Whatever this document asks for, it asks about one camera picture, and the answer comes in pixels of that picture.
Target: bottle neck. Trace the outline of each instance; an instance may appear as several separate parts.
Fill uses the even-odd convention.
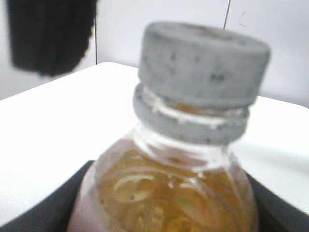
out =
[[[231,155],[226,145],[183,142],[160,134],[143,123],[134,129],[133,140],[144,155],[166,166],[196,172],[226,167]]]
[[[214,109],[190,106],[156,95],[139,84],[134,110],[147,127],[187,143],[227,145],[246,129],[248,108]]]

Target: amber liquid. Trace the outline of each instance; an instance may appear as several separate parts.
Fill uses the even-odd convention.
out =
[[[236,163],[195,172],[130,149],[97,183],[109,232],[257,232],[252,190]]]

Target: black cloth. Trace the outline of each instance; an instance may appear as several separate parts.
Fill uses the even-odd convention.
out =
[[[0,232],[65,232],[87,162],[69,181],[36,207],[0,228]],[[260,232],[309,232],[309,216],[249,176],[260,217]]]
[[[96,0],[7,0],[7,12],[12,64],[54,76],[84,56]]]

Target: bottle neck ring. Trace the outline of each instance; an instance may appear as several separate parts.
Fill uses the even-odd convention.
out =
[[[133,98],[137,117],[153,130],[196,144],[226,145],[238,139],[247,126],[249,110],[192,107],[162,98],[137,85]]]

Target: plastic bottle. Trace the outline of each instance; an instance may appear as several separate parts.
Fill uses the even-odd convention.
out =
[[[147,27],[133,99],[140,123],[89,169],[68,231],[257,232],[229,144],[245,132],[268,60],[268,46],[247,36]]]

